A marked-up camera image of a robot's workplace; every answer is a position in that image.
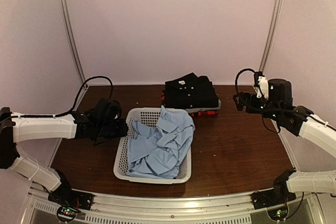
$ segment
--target cable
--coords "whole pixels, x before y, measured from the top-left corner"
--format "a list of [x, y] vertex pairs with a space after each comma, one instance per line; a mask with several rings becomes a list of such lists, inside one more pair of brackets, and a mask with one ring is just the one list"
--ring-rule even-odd
[[[312, 115], [308, 115], [308, 117], [314, 119], [316, 122], [318, 122], [318, 123], [320, 123], [320, 124], [325, 125], [325, 123], [323, 123], [322, 121], [320, 121], [320, 120], [314, 118]], [[330, 129], [332, 129], [333, 131], [336, 131], [336, 129], [335, 129], [333, 126], [329, 125], [329, 124], [327, 124], [327, 125], [325, 125], [325, 126], [328, 127], [328, 128], [330, 128]]]
[[292, 217], [297, 213], [297, 211], [300, 209], [300, 207], [301, 207], [301, 205], [302, 205], [304, 196], [305, 196], [305, 193], [302, 192], [302, 198], [301, 198], [301, 200], [300, 200], [300, 204], [299, 204], [298, 207], [295, 209], [295, 211], [294, 211], [290, 216], [286, 217], [284, 220], [288, 220], [288, 219], [292, 218]]
[[41, 185], [41, 184], [39, 184], [39, 183], [36, 183], [36, 182], [34, 182], [34, 183], [40, 185], [41, 187], [43, 187], [43, 190], [44, 190], [46, 193], [48, 193], [49, 196], [54, 200], [54, 202], [56, 202], [57, 204], [59, 204], [61, 207], [70, 208], [73, 212], [75, 212], [75, 213], [77, 213], [77, 214], [81, 213], [81, 211], [79, 210], [79, 201], [78, 201], [78, 199], [76, 199], [76, 202], [77, 202], [77, 209], [74, 209], [74, 208], [71, 207], [71, 206], [67, 206], [67, 205], [61, 204], [58, 200], [56, 200], [56, 199], [54, 198], [53, 194], [52, 194], [52, 193], [51, 193], [45, 186], [43, 186], [43, 185]]
[[267, 125], [266, 125], [266, 123], [265, 123], [265, 121], [264, 121], [264, 117], [261, 116], [261, 118], [262, 118], [262, 122], [263, 122], [262, 124], [264, 125], [264, 127], [265, 127], [268, 131], [273, 132], [273, 133], [276, 133], [276, 134], [279, 134], [279, 133], [281, 132], [281, 128], [279, 128], [279, 131], [278, 131], [278, 132], [271, 130], [269, 127], [267, 127]]
[[[111, 98], [112, 98], [112, 93], [113, 93], [113, 83], [112, 83], [111, 79], [108, 78], [108, 77], [106, 77], [106, 76], [93, 76], [93, 77], [90, 77], [89, 79], [85, 80], [85, 82], [80, 86], [80, 88], [79, 88], [79, 90], [78, 90], [78, 92], [77, 92], [77, 95], [76, 95], [76, 97], [75, 97], [75, 100], [74, 100], [74, 102], [73, 102], [73, 105], [72, 105], [72, 107], [71, 107], [68, 111], [63, 112], [63, 113], [59, 113], [59, 114], [56, 114], [56, 115], [29, 115], [29, 114], [27, 114], [27, 115], [21, 115], [20, 117], [21, 117], [21, 118], [54, 118], [54, 117], [59, 118], [59, 117], [61, 117], [61, 116], [65, 116], [65, 115], [67, 115], [67, 114], [70, 114], [72, 111], [75, 110], [75, 107], [76, 107], [76, 105], [77, 105], [77, 101], [78, 101], [80, 92], [81, 92], [82, 89], [85, 87], [86, 83], [88, 83], [89, 81], [91, 81], [91, 80], [93, 80], [93, 79], [106, 79], [106, 80], [109, 81], [109, 83], [110, 83], [110, 87], [111, 87], [110, 95], [109, 95], [109, 99], [111, 99]], [[4, 121], [6, 121], [6, 120], [8, 120], [8, 119], [18, 118], [18, 117], [19, 117], [19, 116], [17, 116], [17, 115], [9, 116], [8, 118], [3, 119], [2, 121], [0, 121], [0, 125], [1, 125]]]
[[239, 79], [239, 76], [244, 73], [244, 72], [247, 72], [247, 71], [250, 71], [252, 73], [256, 73], [255, 70], [253, 70], [252, 68], [245, 68], [245, 69], [242, 69], [241, 71], [238, 72], [237, 76], [236, 76], [236, 79], [235, 79], [235, 90], [236, 90], [236, 93], [239, 97], [239, 99], [241, 100], [241, 102], [248, 108], [250, 109], [253, 109], [254, 111], [257, 111], [257, 112], [273, 112], [273, 113], [276, 113], [276, 112], [287, 112], [287, 113], [291, 113], [291, 114], [296, 114], [296, 115], [306, 115], [305, 113], [300, 113], [300, 112], [295, 112], [293, 110], [285, 110], [285, 109], [259, 109], [259, 108], [256, 108], [256, 107], [253, 107], [251, 106], [250, 104], [248, 104], [247, 102], [244, 101], [244, 99], [242, 98], [242, 96], [240, 95], [239, 93], [239, 89], [238, 89], [238, 79]]

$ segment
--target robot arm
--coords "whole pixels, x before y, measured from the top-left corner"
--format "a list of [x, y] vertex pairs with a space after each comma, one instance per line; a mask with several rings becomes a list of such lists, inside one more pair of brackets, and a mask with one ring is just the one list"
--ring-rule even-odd
[[[254, 72], [256, 93], [236, 91], [234, 101], [237, 109], [246, 107], [247, 113], [261, 114], [284, 127], [295, 136], [309, 140], [336, 158], [336, 130], [311, 110], [303, 106], [292, 105], [291, 83], [283, 79], [267, 80], [262, 72]], [[336, 194], [336, 170], [328, 172], [288, 171], [280, 175], [274, 182], [275, 194], [284, 198], [289, 193], [310, 191], [316, 193]]]
[[98, 137], [111, 139], [127, 135], [128, 127], [120, 118], [121, 108], [117, 101], [101, 99], [94, 109], [81, 113], [72, 111], [64, 116], [24, 115], [12, 113], [10, 108], [0, 110], [0, 169], [11, 169], [44, 187], [51, 200], [71, 206], [81, 201], [71, 189], [65, 175], [38, 164], [26, 154], [20, 154], [16, 143], [44, 138], [90, 138], [97, 143]]

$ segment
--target brown wooden surface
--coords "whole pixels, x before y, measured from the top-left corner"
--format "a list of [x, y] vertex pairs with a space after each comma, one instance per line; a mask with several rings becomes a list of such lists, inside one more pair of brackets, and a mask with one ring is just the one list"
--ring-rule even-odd
[[[117, 86], [113, 99], [121, 102], [126, 117], [132, 108], [159, 107], [162, 89]], [[75, 189], [122, 196], [214, 196], [272, 187], [278, 175], [291, 169], [281, 140], [264, 128], [260, 115], [236, 110], [233, 86], [215, 89], [222, 109], [218, 116], [194, 119], [192, 176], [185, 184], [151, 185], [117, 179], [113, 165], [119, 139], [96, 147], [90, 140], [63, 140], [52, 168], [63, 171]], [[108, 94], [109, 87], [90, 87], [78, 110], [93, 108]]]

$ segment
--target laundry basket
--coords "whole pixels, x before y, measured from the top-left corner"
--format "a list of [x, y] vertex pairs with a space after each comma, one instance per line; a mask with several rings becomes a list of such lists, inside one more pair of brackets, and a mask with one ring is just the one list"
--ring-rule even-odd
[[[182, 111], [187, 113], [185, 110], [177, 109], [167, 109], [168, 111]], [[126, 118], [127, 125], [129, 126], [128, 135], [120, 138], [120, 143], [117, 151], [117, 156], [115, 157], [115, 163], [113, 172], [115, 176], [119, 179], [128, 180], [131, 182], [138, 183], [149, 183], [149, 184], [180, 184], [185, 183], [191, 176], [191, 148], [189, 148], [186, 157], [180, 165], [180, 172], [178, 176], [174, 179], [163, 179], [163, 178], [138, 178], [128, 176], [126, 174], [128, 170], [127, 162], [127, 144], [128, 138], [134, 137], [134, 129], [132, 127], [132, 121], [138, 119], [141, 123], [155, 127], [156, 122], [161, 114], [161, 108], [136, 108], [132, 109]]]

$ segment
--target white wall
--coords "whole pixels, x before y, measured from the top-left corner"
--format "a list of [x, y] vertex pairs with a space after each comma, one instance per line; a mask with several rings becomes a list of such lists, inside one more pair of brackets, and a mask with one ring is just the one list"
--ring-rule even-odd
[[154, 84], [194, 71], [216, 84], [233, 84], [240, 69], [259, 67], [274, 0], [68, 4], [87, 77], [103, 74], [117, 84]]
[[[57, 113], [72, 106], [80, 86], [59, 0], [0, 0], [0, 107], [21, 113]], [[21, 147], [47, 164], [55, 140]], [[29, 183], [0, 170], [0, 223], [19, 220]]]
[[[284, 0], [266, 75], [291, 81], [295, 105], [336, 125], [336, 0]], [[336, 169], [327, 152], [288, 132], [286, 137], [298, 169]], [[328, 223], [335, 223], [336, 199], [320, 200]]]

